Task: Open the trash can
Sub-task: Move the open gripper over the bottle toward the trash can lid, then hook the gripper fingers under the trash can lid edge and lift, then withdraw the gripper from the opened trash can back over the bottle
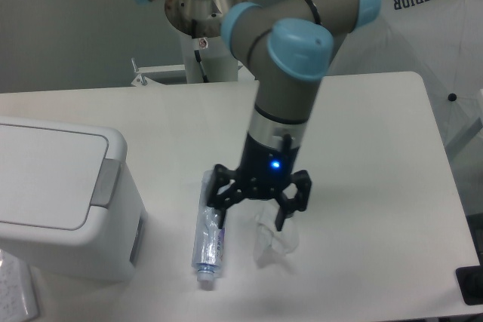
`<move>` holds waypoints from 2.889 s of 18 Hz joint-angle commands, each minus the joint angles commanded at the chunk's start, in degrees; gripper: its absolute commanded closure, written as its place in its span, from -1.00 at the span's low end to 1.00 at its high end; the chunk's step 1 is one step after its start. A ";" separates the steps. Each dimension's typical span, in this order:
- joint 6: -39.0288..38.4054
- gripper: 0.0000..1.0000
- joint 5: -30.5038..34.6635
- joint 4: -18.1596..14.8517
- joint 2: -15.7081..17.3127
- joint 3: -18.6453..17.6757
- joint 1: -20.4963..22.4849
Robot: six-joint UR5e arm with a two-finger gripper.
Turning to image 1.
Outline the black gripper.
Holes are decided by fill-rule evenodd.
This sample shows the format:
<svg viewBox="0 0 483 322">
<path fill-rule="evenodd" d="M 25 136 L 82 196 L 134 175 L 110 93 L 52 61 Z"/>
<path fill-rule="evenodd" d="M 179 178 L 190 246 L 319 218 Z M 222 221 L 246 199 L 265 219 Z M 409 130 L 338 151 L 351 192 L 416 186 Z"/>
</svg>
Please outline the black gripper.
<svg viewBox="0 0 483 322">
<path fill-rule="evenodd" d="M 283 229 L 285 220 L 296 211 L 307 209 L 312 180 L 307 170 L 293 172 L 300 148 L 293 147 L 289 133 L 283 135 L 280 142 L 279 147 L 272 148 L 248 134 L 237 170 L 214 165 L 206 190 L 206 204 L 217 212 L 218 228 L 224 227 L 227 210 L 244 199 L 274 198 L 279 205 L 275 218 L 277 231 Z M 292 197 L 285 194 L 290 186 L 296 189 Z"/>
</svg>

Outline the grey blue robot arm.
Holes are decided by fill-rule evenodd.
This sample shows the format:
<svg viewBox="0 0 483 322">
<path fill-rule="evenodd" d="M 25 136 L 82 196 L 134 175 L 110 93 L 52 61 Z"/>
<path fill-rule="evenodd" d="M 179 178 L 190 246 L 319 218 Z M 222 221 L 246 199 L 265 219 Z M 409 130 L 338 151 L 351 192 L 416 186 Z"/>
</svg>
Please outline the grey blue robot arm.
<svg viewBox="0 0 483 322">
<path fill-rule="evenodd" d="M 307 208 L 312 182 L 294 164 L 334 38 L 374 21 L 380 7 L 381 0 L 285 0 L 267 8 L 241 2 L 227 12 L 219 5 L 200 9 L 183 20 L 194 38 L 220 36 L 260 83 L 240 165 L 216 164 L 205 192 L 219 224 L 245 199 L 275 200 L 277 229 Z"/>
</svg>

